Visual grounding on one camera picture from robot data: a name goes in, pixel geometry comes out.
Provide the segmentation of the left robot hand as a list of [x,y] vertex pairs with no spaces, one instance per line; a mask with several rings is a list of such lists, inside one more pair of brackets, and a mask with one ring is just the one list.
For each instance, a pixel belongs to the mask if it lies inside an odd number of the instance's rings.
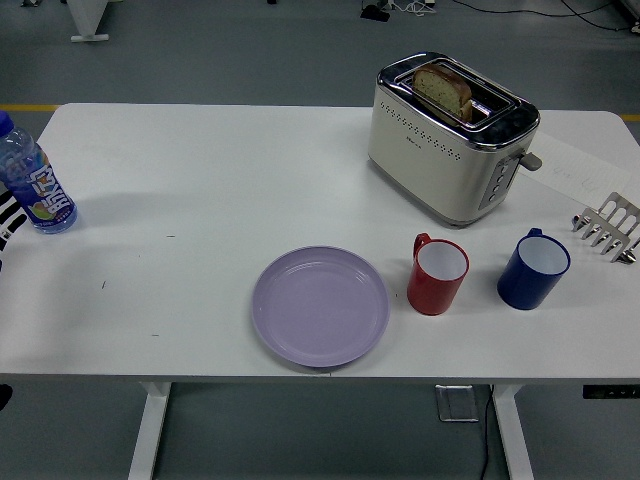
[[10,238],[28,220],[28,217],[19,202],[9,191],[4,191],[1,194],[0,208],[0,251],[4,252]]

